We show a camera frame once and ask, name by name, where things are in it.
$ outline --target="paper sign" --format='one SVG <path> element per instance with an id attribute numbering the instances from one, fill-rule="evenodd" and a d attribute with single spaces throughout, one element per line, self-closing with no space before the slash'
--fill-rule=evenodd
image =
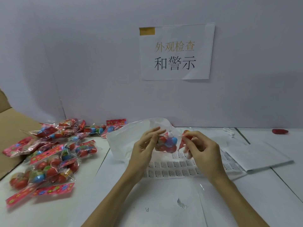
<path id="1" fill-rule="evenodd" d="M 142 29 L 143 80 L 209 79 L 214 23 L 155 27 L 153 35 Z"/>

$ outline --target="white table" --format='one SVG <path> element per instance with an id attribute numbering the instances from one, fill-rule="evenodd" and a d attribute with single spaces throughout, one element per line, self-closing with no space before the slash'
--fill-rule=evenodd
<path id="1" fill-rule="evenodd" d="M 218 143 L 245 142 L 237 132 L 235 132 L 235 139 L 232 139 L 228 133 L 222 130 L 222 128 L 193 129 L 201 131 Z M 115 160 L 112 153 L 109 152 L 95 177 L 94 183 L 92 184 L 92 190 L 88 191 L 87 194 L 83 195 L 79 200 L 78 207 L 71 217 L 72 220 L 69 227 L 80 227 L 82 225 L 86 218 L 88 218 L 114 186 L 123 174 L 124 169 L 125 165 Z M 165 206 L 166 208 L 170 207 L 170 204 L 161 203 L 161 199 L 159 199 L 164 198 L 165 196 L 171 196 L 171 193 L 168 193 L 168 190 L 170 189 L 173 189 L 174 194 L 176 194 L 175 199 L 182 196 L 179 192 L 189 192 L 192 196 L 195 196 L 195 199 L 199 200 L 198 194 L 192 191 L 192 188 L 197 188 L 199 183 L 201 183 L 204 188 L 204 191 L 202 192 L 202 203 L 208 226 L 237 226 L 221 197 L 205 179 L 193 179 L 191 181 L 186 179 L 170 179 L 141 183 L 137 186 L 140 189 L 135 188 L 127 198 L 117 226 L 133 226 L 134 220 L 139 219 L 141 215 L 146 215 L 144 211 L 145 206 L 152 206 L 154 209 L 157 209 L 154 205 L 155 202 L 158 202 L 159 206 Z M 247 175 L 236 180 L 235 183 L 248 202 L 271 227 L 292 227 L 302 225 L 303 203 L 272 170 L 269 169 L 256 174 Z M 153 215 L 154 216 L 151 215 L 150 218 L 163 219 L 163 214 L 154 213 Z M 183 226 L 178 225 L 174 220 L 171 220 L 172 215 L 178 220 L 181 213 L 171 214 L 168 217 L 171 221 L 170 225 L 166 226 Z M 189 213 L 188 215 L 192 215 L 192 219 L 199 219 L 201 213 Z"/>
<path id="2" fill-rule="evenodd" d="M 286 135 L 275 135 L 271 129 L 239 128 L 250 142 L 264 140 L 294 160 L 294 164 L 279 166 L 273 170 L 303 201 L 303 129 L 288 129 Z"/>
<path id="3" fill-rule="evenodd" d="M 75 174 L 75 186 L 71 193 L 63 197 L 50 197 L 48 195 L 38 198 L 26 199 L 9 212 L 5 200 L 9 198 L 9 180 L 16 172 L 24 171 L 25 167 L 20 165 L 9 175 L 0 181 L 0 220 L 1 226 L 7 227 L 54 227 L 67 226 L 70 214 L 78 204 L 79 198 L 87 191 L 93 181 L 102 161 L 109 150 L 108 142 L 102 138 L 87 138 L 85 141 L 94 139 L 97 147 L 101 147 L 95 156 L 82 161 L 78 172 Z"/>

